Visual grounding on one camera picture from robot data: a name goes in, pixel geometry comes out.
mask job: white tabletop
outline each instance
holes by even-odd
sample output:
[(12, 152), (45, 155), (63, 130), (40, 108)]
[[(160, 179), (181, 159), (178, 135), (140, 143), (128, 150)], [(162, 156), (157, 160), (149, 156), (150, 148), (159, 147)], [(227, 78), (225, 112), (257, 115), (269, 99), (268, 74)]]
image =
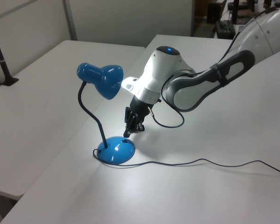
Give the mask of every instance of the white tabletop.
[[(200, 71), (217, 62), (230, 42), (158, 35), (127, 75), (138, 76), (147, 55), (160, 45), (178, 49)], [(121, 90), (95, 110), (107, 137), (123, 134), (131, 99)], [(180, 121), (164, 103), (153, 109), (162, 123)], [(185, 125), (177, 129), (157, 126), (147, 116), (145, 132), (131, 135), (136, 153), (127, 163), (206, 158), (237, 165), (260, 159), (280, 169), (280, 53), (184, 115)], [(92, 157), (100, 142), (89, 118), (2, 224), (280, 224), (280, 173), (263, 164), (111, 168)]]
[[(143, 50), (64, 41), (16, 75), (19, 82), (0, 86), (0, 195), (19, 199), (87, 120), (77, 101), (78, 65), (127, 71)], [(83, 99), (93, 111), (103, 97), (87, 88)]]

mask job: black pole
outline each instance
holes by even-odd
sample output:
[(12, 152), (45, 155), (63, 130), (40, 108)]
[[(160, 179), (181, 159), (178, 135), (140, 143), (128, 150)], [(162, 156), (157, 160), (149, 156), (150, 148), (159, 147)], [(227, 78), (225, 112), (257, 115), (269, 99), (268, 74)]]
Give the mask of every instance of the black pole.
[(232, 7), (232, 17), (231, 17), (232, 24), (236, 24), (237, 23), (238, 5), (239, 5), (239, 0), (234, 0), (233, 1), (233, 7)]
[(10, 75), (1, 49), (0, 49), (0, 65), (5, 76), (5, 82), (3, 82), (2, 85), (11, 86), (12, 84), (16, 83), (19, 80), (18, 78), (14, 78)]
[(78, 93), (78, 101), (79, 101), (79, 104), (80, 106), (82, 107), (82, 109), (88, 113), (88, 115), (90, 115), (98, 124), (98, 128), (99, 128), (99, 131), (101, 132), (101, 136), (102, 136), (102, 139), (103, 139), (103, 143), (104, 143), (104, 146), (105, 148), (108, 148), (108, 144), (107, 144), (107, 141), (106, 141), (106, 137), (105, 137), (105, 134), (104, 134), (104, 130), (103, 130), (103, 126), (101, 124), (101, 122), (99, 121), (99, 119), (93, 115), (93, 113), (91, 113), (85, 106), (84, 104), (82, 103), (82, 100), (81, 100), (81, 96), (82, 96), (82, 91), (84, 89), (84, 87), (86, 86), (87, 82), (83, 81), (82, 82), (82, 85), (80, 87), (80, 90), (79, 90), (79, 93)]

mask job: blue desk lamp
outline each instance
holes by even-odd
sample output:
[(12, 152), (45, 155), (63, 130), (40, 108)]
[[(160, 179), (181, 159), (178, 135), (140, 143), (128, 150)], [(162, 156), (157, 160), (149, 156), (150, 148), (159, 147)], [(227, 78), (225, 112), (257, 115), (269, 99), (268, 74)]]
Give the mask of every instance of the blue desk lamp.
[(94, 84), (104, 98), (113, 99), (119, 92), (123, 80), (122, 67), (119, 65), (107, 65), (98, 68), (88, 63), (82, 63), (77, 68), (77, 75), (83, 81), (78, 94), (79, 104), (97, 122), (103, 139), (103, 142), (98, 146), (98, 158), (112, 165), (128, 161), (135, 153), (133, 142), (121, 136), (106, 139), (99, 119), (83, 105), (81, 100), (82, 91), (87, 83)]

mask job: lamp shade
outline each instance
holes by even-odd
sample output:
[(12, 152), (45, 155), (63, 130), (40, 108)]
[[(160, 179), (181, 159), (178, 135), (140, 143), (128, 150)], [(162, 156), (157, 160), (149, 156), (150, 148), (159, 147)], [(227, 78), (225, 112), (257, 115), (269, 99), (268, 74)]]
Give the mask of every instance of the lamp shade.
[(119, 65), (98, 68), (88, 63), (82, 63), (77, 68), (77, 75), (83, 81), (94, 84), (104, 98), (112, 99), (120, 90), (123, 69)]

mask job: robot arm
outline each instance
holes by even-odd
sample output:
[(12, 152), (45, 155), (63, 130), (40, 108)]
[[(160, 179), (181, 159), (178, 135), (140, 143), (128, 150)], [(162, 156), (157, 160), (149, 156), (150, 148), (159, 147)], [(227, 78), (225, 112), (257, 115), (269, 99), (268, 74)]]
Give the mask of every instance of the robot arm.
[(126, 131), (144, 131), (142, 122), (149, 109), (159, 101), (168, 81), (166, 100), (180, 112), (194, 110), (208, 95), (246, 73), (251, 67), (280, 51), (280, 10), (251, 20), (234, 40), (220, 62), (196, 73), (180, 53), (171, 47), (158, 47), (150, 56), (142, 76), (129, 77), (122, 87), (134, 97), (126, 108)]

